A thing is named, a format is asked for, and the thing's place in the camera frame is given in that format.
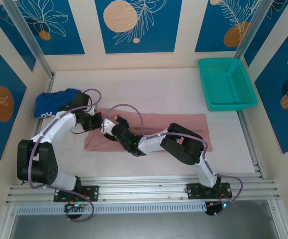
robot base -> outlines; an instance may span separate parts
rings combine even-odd
[[[99,186],[81,186],[80,194],[89,197],[92,202],[98,201]],[[86,202],[84,198],[79,198],[74,194],[59,191],[54,193],[54,202]]]
[[[229,183],[220,183],[218,190],[213,191],[200,183],[189,183],[186,185],[188,199],[220,199],[222,195],[225,198],[232,198],[232,192]]]

teal basket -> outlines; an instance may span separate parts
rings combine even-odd
[[[201,59],[198,66],[210,111],[240,111],[257,104],[255,92],[239,59]]]

cable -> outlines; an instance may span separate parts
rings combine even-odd
[[[139,115],[139,117],[140,117],[140,121],[141,121],[142,136],[144,137],[144,124],[143,124],[143,118],[142,118],[140,112],[139,112],[139,111],[138,111],[134,106],[131,106],[131,105],[129,105],[129,104],[118,104],[118,105],[115,105],[115,106],[113,106],[112,108],[110,108],[110,109],[106,112],[106,114],[104,115],[103,123],[102,123],[102,129],[104,130],[104,121],[105,121],[105,119],[108,117],[109,112],[111,112],[114,108],[119,107],[119,106],[127,106],[127,107],[131,107],[133,110],[135,110],[135,111],[138,113],[138,115]]]
[[[48,187],[48,188],[55,189],[55,190],[58,190],[58,188],[53,187],[53,186],[47,185],[47,187]],[[77,196],[79,196],[79,197],[81,197],[81,198],[84,198],[84,199],[91,205],[91,207],[92,207],[92,212],[90,213],[90,215],[89,215],[88,217],[86,217],[86,218],[84,218],[84,219],[74,219],[74,220],[69,218],[69,212],[71,211],[71,208],[70,208],[70,209],[66,212],[66,215],[65,215],[69,221],[75,222],[75,223],[80,223],[80,222],[85,222],[86,220],[89,220],[89,219],[92,217],[92,215],[94,214],[94,205],[93,205],[93,203],[91,202],[91,200],[90,200],[89,198],[87,198],[86,196],[84,196],[84,195],[82,195],[82,194],[80,194],[80,193],[76,193],[76,192],[73,192],[73,191],[70,191],[70,190],[61,189],[61,191],[66,192],[66,193],[71,193],[71,194],[77,195]]]
[[[72,132],[72,130],[70,130],[70,132],[73,133],[73,134],[83,134],[83,133],[85,133],[85,131],[79,132],[79,133],[75,133],[75,132]]]
[[[100,100],[101,100],[101,92],[96,90],[96,89],[87,89],[84,91],[87,92],[87,91],[96,91],[97,93],[99,93],[99,99],[94,103],[94,104],[90,104],[90,105],[87,105],[87,106],[79,106],[79,107],[75,107],[73,109],[70,109],[68,110],[67,112],[63,113],[62,115],[60,115],[59,118],[57,118],[54,122],[52,122],[52,124],[49,125],[49,127],[42,133],[42,136],[39,137],[39,139],[37,140],[37,142],[35,143],[33,149],[32,149],[32,152],[31,152],[31,155],[30,155],[30,160],[29,160],[29,167],[28,167],[28,181],[29,181],[29,185],[32,189],[37,189],[37,188],[40,188],[43,186],[43,184],[40,184],[38,186],[34,186],[33,183],[32,183],[32,164],[33,164],[33,158],[34,158],[34,155],[35,155],[35,152],[39,146],[39,143],[41,142],[41,140],[45,137],[45,135],[49,132],[50,129],[52,129],[52,127],[61,119],[63,118],[64,116],[66,116],[67,114],[71,113],[72,111],[75,111],[75,110],[79,110],[79,109],[84,109],[84,108],[87,108],[87,107],[92,107],[94,105],[96,105]],[[47,187],[49,188],[53,188],[55,190],[58,190],[59,188],[55,188],[55,187],[52,187],[52,186],[49,186],[47,185]],[[77,195],[77,196],[80,196],[82,198],[84,198],[87,202],[89,202],[92,206],[92,213],[90,214],[90,216],[88,216],[86,219],[81,219],[81,220],[71,220],[72,222],[83,222],[87,219],[89,219],[93,213],[94,213],[94,206],[91,202],[90,199],[88,199],[87,197],[85,197],[84,195],[82,194],[79,194],[79,193],[76,193],[76,192],[73,192],[73,191],[69,191],[69,190],[66,190],[66,189],[59,189],[63,192],[67,192],[67,193],[71,193],[71,194],[74,194],[74,195]]]
[[[210,171],[210,173],[213,174],[213,175],[215,175],[215,176],[217,176],[217,177],[233,178],[233,179],[236,179],[236,180],[238,180],[238,181],[240,182],[240,189],[239,189],[238,193],[237,193],[236,196],[230,201],[230,203],[227,205],[227,207],[228,207],[229,205],[233,204],[233,203],[236,201],[236,199],[238,198],[238,196],[240,195],[240,193],[241,193],[242,190],[243,190],[243,182],[242,182],[239,178],[234,177],[234,176],[214,174],[213,170],[211,169],[211,167],[209,166],[209,164],[208,164],[208,162],[207,162],[207,160],[206,160],[206,151],[207,151],[207,149],[208,149],[208,143],[207,143],[206,141],[204,141],[204,140],[202,140],[202,139],[200,139],[200,138],[197,138],[197,137],[188,135],[188,134],[183,134],[183,133],[171,133],[171,132],[161,133],[160,135],[158,135],[158,134],[157,134],[157,135],[153,135],[153,136],[151,136],[151,137],[148,137],[147,139],[156,138],[156,137],[164,136],[164,135],[175,135],[175,136],[181,136],[181,137],[191,138],[191,139],[194,139],[194,140],[197,140],[197,141],[203,143],[203,144],[205,145],[205,149],[204,149],[204,152],[203,152],[203,155],[202,155],[202,156],[203,156],[203,159],[204,159],[204,161],[205,161],[205,164],[206,164],[208,170]],[[208,205],[207,207],[215,206],[215,205],[218,205],[218,204],[221,204],[221,203],[216,203],[216,204],[213,204],[213,205]]]

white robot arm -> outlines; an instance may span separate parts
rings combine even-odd
[[[177,158],[180,162],[195,167],[199,176],[200,184],[210,193],[209,198],[213,198],[213,194],[218,193],[221,178],[213,174],[202,157],[205,150],[204,145],[191,138],[184,137],[180,143],[182,135],[190,135],[194,138],[202,139],[201,136],[189,131],[177,124],[171,124],[168,129],[154,135],[134,135],[128,130],[129,125],[125,119],[116,116],[114,123],[108,119],[104,120],[102,127],[101,113],[91,114],[83,110],[73,111],[60,116],[70,109],[78,106],[87,105],[88,96],[84,93],[77,93],[75,101],[71,104],[63,106],[56,114],[55,119],[46,127],[46,129],[55,123],[52,128],[44,134],[45,129],[31,140],[22,140],[18,146],[18,169],[17,175],[20,180],[28,180],[28,161],[33,146],[38,139],[43,136],[35,154],[39,154],[39,160],[34,160],[32,165],[32,181],[46,185],[51,185],[59,189],[78,191],[81,187],[79,177],[69,175],[58,169],[57,159],[55,157],[53,147],[60,144],[63,136],[73,128],[77,123],[81,124],[85,131],[101,128],[101,132],[109,140],[117,141],[123,148],[134,156],[145,156],[155,151],[166,150]]]

metal vent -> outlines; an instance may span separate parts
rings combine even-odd
[[[61,215],[64,205],[19,206],[17,215]],[[71,214],[89,214],[91,206],[86,206],[83,212]],[[132,203],[132,204],[95,204],[94,214],[122,213],[175,213],[175,212],[205,212],[205,202],[187,203]]]

